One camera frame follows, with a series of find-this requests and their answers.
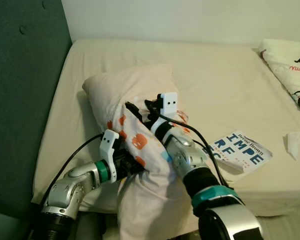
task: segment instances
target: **dark green headboard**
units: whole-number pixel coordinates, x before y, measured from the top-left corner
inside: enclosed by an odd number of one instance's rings
[[[27,213],[40,141],[68,50],[61,0],[0,0],[0,213]]]

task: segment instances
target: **crumpled paper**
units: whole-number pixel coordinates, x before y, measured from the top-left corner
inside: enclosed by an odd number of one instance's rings
[[[291,154],[294,160],[298,160],[299,144],[300,144],[300,132],[290,132],[286,135],[287,140],[287,152]]]

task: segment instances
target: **pillow with orange print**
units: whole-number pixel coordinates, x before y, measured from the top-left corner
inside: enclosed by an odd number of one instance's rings
[[[109,128],[119,133],[125,148],[146,169],[131,176],[120,188],[120,239],[170,239],[194,231],[197,218],[192,214],[184,185],[177,178],[164,146],[139,120],[149,114],[145,100],[155,100],[160,93],[178,92],[172,66],[147,65],[99,74],[88,78],[83,89],[97,124],[102,130]],[[126,102],[139,108],[140,118],[126,108]],[[186,122],[188,117],[178,110],[175,119]],[[156,227],[149,229],[153,223]]]

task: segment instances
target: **black cable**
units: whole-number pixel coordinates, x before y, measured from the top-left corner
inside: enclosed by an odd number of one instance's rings
[[[65,161],[65,163],[63,164],[63,166],[61,167],[61,169],[59,170],[59,172],[56,174],[56,176],[54,177],[54,179],[52,180],[52,182],[50,183],[49,187],[47,188],[47,190],[45,191],[44,195],[43,195],[43,198],[39,204],[39,211],[42,210],[44,204],[45,204],[45,201],[47,200],[47,197],[50,193],[50,190],[51,188],[53,187],[53,185],[56,183],[56,181],[58,180],[58,178],[60,177],[60,175],[62,174],[62,172],[65,170],[65,168],[67,167],[67,165],[70,163],[70,161],[74,158],[74,156],[84,147],[86,146],[87,144],[89,144],[90,142],[92,142],[93,140],[95,139],[98,139],[98,138],[101,138],[104,134],[101,133],[101,134],[98,134],[98,135],[95,135],[93,137],[91,137],[90,139],[88,139],[86,142],[84,142],[80,147],[78,147],[77,150],[75,150],[71,156]]]
[[[192,139],[193,142],[195,142],[196,144],[200,145],[202,147],[202,149],[206,149],[206,147],[199,141]],[[222,181],[226,184],[225,186],[229,188],[228,183],[226,182],[226,180],[223,178],[223,176],[221,175]]]
[[[218,175],[218,178],[219,178],[219,180],[220,180],[220,183],[221,183],[222,185],[226,186],[226,187],[229,187],[229,185],[227,184],[227,182],[224,180],[224,178],[223,178],[222,175],[221,175],[221,172],[220,172],[219,167],[218,167],[218,165],[217,165],[216,159],[215,159],[214,154],[212,153],[212,151],[211,151],[211,149],[210,149],[209,144],[207,143],[207,141],[205,140],[205,138],[201,135],[201,133],[200,133],[197,129],[195,129],[194,127],[192,127],[192,126],[190,126],[190,125],[188,125],[188,124],[185,124],[185,123],[183,123],[183,122],[174,120],[174,119],[172,119],[172,118],[166,117],[166,116],[164,116],[164,115],[158,113],[157,110],[155,110],[155,109],[152,107],[152,101],[145,100],[144,103],[145,103],[145,105],[149,108],[149,110],[150,110],[151,112],[153,112],[155,115],[157,115],[157,116],[161,117],[162,119],[165,119],[165,120],[167,120],[167,121],[169,121],[169,122],[172,122],[172,123],[178,124],[178,125],[180,125],[180,126],[182,126],[182,127],[185,127],[185,128],[187,128],[187,129],[190,129],[190,130],[192,130],[195,134],[197,134],[197,136],[200,138],[200,140],[204,143],[204,145],[205,145],[205,147],[206,147],[206,150],[207,150],[208,155],[209,155],[209,157],[210,157],[210,159],[211,159],[211,161],[212,161],[212,163],[213,163],[213,165],[214,165],[214,168],[215,168],[216,174]]]
[[[192,141],[194,141],[196,144],[200,145],[203,149],[205,149],[206,147],[199,141],[192,139]]]

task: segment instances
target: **bed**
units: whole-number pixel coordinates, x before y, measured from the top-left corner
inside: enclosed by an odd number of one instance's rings
[[[84,80],[101,72],[159,63],[173,65],[188,123],[209,142],[241,130],[273,153],[268,163],[233,184],[248,208],[257,216],[300,213],[300,145],[294,160],[285,138],[300,132],[300,109],[253,49],[117,39],[84,39],[72,45],[41,141],[32,201],[40,201],[67,157],[100,133],[82,90]],[[99,160],[98,147],[98,141],[89,144],[66,170]],[[116,189],[118,183],[90,192],[80,210],[115,213]]]

